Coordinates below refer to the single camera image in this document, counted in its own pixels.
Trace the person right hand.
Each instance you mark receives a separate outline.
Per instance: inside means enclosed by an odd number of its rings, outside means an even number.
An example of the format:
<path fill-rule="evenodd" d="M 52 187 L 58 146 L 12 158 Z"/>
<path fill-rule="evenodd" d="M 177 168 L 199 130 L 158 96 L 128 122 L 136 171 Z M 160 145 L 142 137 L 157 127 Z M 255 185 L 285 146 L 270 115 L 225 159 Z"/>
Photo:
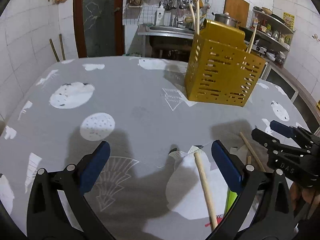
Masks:
<path fill-rule="evenodd" d="M 307 218 L 312 216 L 319 205 L 319 190 L 305 189 L 295 182 L 290 186 L 290 196 L 294 210 L 299 209 L 302 201 L 309 204 L 309 211 L 306 215 Z"/>

